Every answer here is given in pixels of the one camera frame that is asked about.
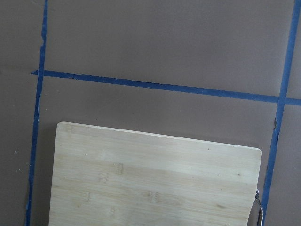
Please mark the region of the metal board hanging loop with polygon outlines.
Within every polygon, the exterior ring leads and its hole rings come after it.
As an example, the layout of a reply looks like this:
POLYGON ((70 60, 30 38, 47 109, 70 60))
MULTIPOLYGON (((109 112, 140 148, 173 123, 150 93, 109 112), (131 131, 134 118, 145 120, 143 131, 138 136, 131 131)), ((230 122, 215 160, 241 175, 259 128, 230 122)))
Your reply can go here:
POLYGON ((260 197, 259 197, 259 190, 258 189, 256 189, 255 201, 259 206, 257 226, 262 226, 264 213, 263 213, 263 207, 262 207, 261 200, 260 200, 260 197))

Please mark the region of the wooden cutting board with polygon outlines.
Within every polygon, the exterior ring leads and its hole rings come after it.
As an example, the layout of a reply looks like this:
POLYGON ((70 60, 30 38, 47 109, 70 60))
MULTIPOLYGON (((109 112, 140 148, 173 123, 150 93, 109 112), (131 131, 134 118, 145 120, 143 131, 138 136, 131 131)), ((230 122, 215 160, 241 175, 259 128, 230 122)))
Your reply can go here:
POLYGON ((51 226, 245 226, 258 148, 92 125, 56 129, 51 226))

